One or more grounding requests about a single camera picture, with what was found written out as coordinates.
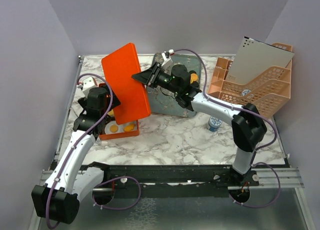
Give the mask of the orange oval cookie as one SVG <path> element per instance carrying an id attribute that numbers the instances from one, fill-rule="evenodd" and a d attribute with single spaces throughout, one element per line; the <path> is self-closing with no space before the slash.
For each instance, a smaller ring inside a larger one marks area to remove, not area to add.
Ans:
<path id="1" fill-rule="evenodd" d="M 109 128 L 110 132 L 116 133 L 119 130 L 119 127 L 117 125 L 111 125 Z"/>

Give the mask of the orange tin lid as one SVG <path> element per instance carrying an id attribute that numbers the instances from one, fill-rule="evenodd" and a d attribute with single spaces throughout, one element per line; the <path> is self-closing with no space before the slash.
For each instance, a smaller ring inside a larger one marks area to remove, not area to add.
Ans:
<path id="1" fill-rule="evenodd" d="M 150 116 L 151 108 L 145 86 L 132 78 L 140 73 L 135 44 L 128 43 L 101 60 L 104 77 L 120 101 L 113 109 L 117 124 Z"/>

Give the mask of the orange cookie tin box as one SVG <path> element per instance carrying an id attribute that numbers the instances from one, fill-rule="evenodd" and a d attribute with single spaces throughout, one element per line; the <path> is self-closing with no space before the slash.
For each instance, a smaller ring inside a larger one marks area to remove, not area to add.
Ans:
<path id="1" fill-rule="evenodd" d="M 116 116 L 109 116 L 107 114 L 106 116 L 106 124 L 109 124 L 110 122 L 116 122 Z M 139 121 L 131 121 L 125 124 L 118 124 L 123 126 L 123 132 L 118 133 L 118 134 L 105 134 L 105 126 L 104 129 L 102 130 L 101 134 L 99 135 L 99 138 L 101 141 L 107 141 L 111 139 L 119 139 L 119 138 L 126 138 L 126 137 L 134 137 L 138 136 L 140 134 L 140 127 L 139 127 Z"/>

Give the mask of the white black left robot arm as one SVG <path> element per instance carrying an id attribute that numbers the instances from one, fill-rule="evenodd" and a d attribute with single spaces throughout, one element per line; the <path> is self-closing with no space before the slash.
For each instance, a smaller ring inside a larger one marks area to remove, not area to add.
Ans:
<path id="1" fill-rule="evenodd" d="M 93 87 L 79 100 L 84 112 L 74 121 L 70 142 L 62 159 L 43 185 L 35 185 L 31 197 L 37 216 L 70 224 L 80 207 L 80 192 L 74 191 L 83 160 L 111 118 L 108 112 L 120 101 L 107 86 Z"/>

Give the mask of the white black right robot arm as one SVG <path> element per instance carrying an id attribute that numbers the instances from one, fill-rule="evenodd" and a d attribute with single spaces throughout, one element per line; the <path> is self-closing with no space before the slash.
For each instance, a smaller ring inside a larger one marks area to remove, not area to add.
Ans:
<path id="1" fill-rule="evenodd" d="M 191 82 L 191 76 L 184 65 L 174 65 L 167 74 L 155 63 L 149 69 L 133 74 L 132 78 L 150 88 L 161 87 L 174 93 L 182 108 L 205 113 L 229 125 L 237 146 L 229 178 L 234 185 L 242 185 L 248 179 L 247 172 L 251 169 L 256 146 L 264 138 L 267 127 L 255 105 L 233 105 L 210 98 Z"/>

